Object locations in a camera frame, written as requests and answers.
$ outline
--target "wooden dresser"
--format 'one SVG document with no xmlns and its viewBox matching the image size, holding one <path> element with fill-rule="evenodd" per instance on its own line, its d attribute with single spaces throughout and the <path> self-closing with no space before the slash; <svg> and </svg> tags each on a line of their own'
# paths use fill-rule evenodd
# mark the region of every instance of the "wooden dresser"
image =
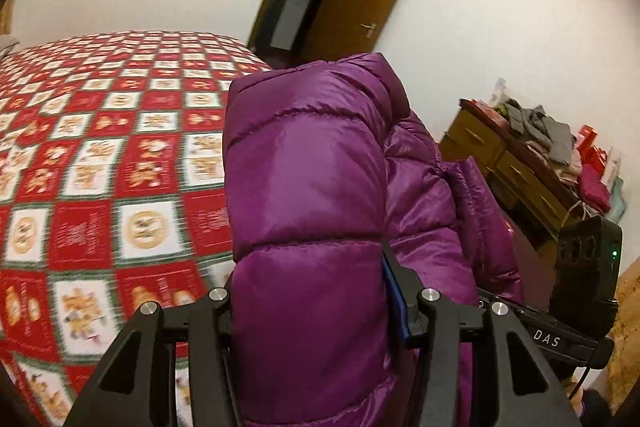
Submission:
<svg viewBox="0 0 640 427">
<path fill-rule="evenodd" d="M 440 152 L 449 161 L 473 156 L 502 208 L 536 250 L 555 259 L 562 221 L 577 221 L 582 210 L 567 215 L 577 198 L 535 154 L 464 99 Z"/>
</svg>

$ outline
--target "red bag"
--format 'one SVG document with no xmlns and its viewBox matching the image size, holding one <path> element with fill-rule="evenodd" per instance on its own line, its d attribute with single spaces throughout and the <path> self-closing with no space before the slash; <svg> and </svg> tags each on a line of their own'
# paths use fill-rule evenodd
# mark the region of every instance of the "red bag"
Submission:
<svg viewBox="0 0 640 427">
<path fill-rule="evenodd" d="M 582 157 L 582 165 L 591 165 L 598 176 L 602 178 L 604 168 L 607 165 L 607 152 L 599 147 L 590 146 L 589 149 L 581 151 L 580 156 Z"/>
<path fill-rule="evenodd" d="M 580 128 L 580 132 L 578 133 L 578 140 L 575 143 L 575 149 L 580 151 L 580 155 L 582 156 L 582 161 L 584 162 L 584 153 L 593 145 L 593 141 L 598 136 L 598 133 L 593 131 L 591 126 L 583 126 Z"/>
</svg>

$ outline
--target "black gripper frame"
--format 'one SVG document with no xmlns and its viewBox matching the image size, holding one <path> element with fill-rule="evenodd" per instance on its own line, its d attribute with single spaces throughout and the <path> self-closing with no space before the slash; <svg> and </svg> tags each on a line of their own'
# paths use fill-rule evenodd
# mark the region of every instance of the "black gripper frame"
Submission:
<svg viewBox="0 0 640 427">
<path fill-rule="evenodd" d="M 578 427 L 556 375 L 514 312 L 453 303 L 425 290 L 383 243 L 391 325 L 400 347 L 419 349 L 404 427 L 457 424 L 460 343 L 472 343 L 472 427 Z"/>
<path fill-rule="evenodd" d="M 228 367 L 229 286 L 213 293 L 221 300 L 205 295 L 167 309 L 143 304 L 98 363 L 64 427 L 177 427 L 178 342 L 189 343 L 194 426 L 241 425 Z"/>
</svg>

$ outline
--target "gray clothing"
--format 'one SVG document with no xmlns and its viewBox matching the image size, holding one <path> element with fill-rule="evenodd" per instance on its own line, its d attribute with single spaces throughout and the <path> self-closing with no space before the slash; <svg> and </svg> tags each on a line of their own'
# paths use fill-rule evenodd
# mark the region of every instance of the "gray clothing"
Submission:
<svg viewBox="0 0 640 427">
<path fill-rule="evenodd" d="M 516 100 L 505 103 L 509 123 L 515 134 L 523 140 L 535 140 L 549 152 L 549 159 L 562 165 L 571 163 L 574 137 L 571 128 L 556 122 L 545 114 L 545 108 L 537 106 L 532 110 L 520 107 Z"/>
</svg>

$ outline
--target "bedspread pattern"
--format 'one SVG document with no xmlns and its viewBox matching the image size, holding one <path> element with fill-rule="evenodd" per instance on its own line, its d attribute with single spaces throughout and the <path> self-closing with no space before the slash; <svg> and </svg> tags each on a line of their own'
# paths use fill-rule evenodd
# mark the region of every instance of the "bedspread pattern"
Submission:
<svg viewBox="0 0 640 427">
<path fill-rule="evenodd" d="M 142 302 L 224 284 L 226 92 L 268 69 L 189 32 L 76 37 L 0 63 L 0 359 L 43 425 L 63 424 Z M 176 377 L 190 425 L 184 359 Z"/>
</svg>

